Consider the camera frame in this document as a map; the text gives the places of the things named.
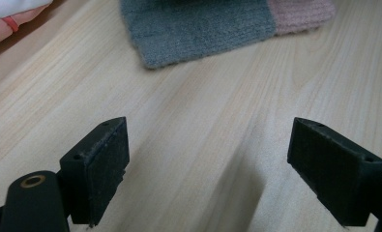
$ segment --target red bracelet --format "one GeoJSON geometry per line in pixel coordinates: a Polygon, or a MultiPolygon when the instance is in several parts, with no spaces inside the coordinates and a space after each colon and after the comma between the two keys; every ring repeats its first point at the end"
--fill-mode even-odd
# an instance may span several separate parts
{"type": "Polygon", "coordinates": [[[7,25],[9,25],[14,32],[18,31],[18,24],[16,24],[16,22],[13,20],[11,16],[3,17],[1,19],[3,19],[3,21],[5,21],[7,25]]]}

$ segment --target gray knitted cloth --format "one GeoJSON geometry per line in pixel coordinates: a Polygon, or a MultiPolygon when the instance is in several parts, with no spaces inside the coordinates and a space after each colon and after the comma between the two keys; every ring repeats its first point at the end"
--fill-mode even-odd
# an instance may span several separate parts
{"type": "Polygon", "coordinates": [[[275,35],[266,0],[121,0],[132,42],[151,69],[275,35]]]}

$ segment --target white sleeve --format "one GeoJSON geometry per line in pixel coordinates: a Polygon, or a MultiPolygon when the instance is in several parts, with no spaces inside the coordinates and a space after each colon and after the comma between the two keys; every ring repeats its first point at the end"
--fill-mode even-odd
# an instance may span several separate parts
{"type": "Polygon", "coordinates": [[[0,0],[0,18],[51,3],[52,0],[0,0]]]}

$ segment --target wood grain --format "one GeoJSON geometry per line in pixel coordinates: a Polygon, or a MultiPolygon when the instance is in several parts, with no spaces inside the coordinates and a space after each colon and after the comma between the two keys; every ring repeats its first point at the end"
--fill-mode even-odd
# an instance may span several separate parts
{"type": "Polygon", "coordinates": [[[95,125],[127,116],[132,161],[88,230],[372,231],[373,216],[341,227],[286,162],[296,116],[382,158],[382,0],[335,2],[313,32],[155,71],[117,0],[58,3],[0,44],[0,206],[16,178],[58,171],[95,125]]]}

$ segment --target black metal part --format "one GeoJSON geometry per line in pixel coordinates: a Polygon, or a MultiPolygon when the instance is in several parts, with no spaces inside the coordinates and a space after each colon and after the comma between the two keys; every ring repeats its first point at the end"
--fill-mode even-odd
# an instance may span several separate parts
{"type": "Polygon", "coordinates": [[[344,226],[382,222],[382,159],[336,131],[295,118],[287,161],[344,226]]]}
{"type": "Polygon", "coordinates": [[[34,172],[10,185],[0,232],[11,231],[69,231],[55,173],[34,172]]]}
{"type": "Polygon", "coordinates": [[[54,174],[39,171],[12,183],[0,207],[0,231],[69,231],[97,225],[130,161],[125,117],[99,124],[60,159],[54,174]]]}
{"type": "Polygon", "coordinates": [[[73,223],[100,222],[129,161],[125,118],[98,125],[60,159],[61,178],[73,193],[73,223]]]}

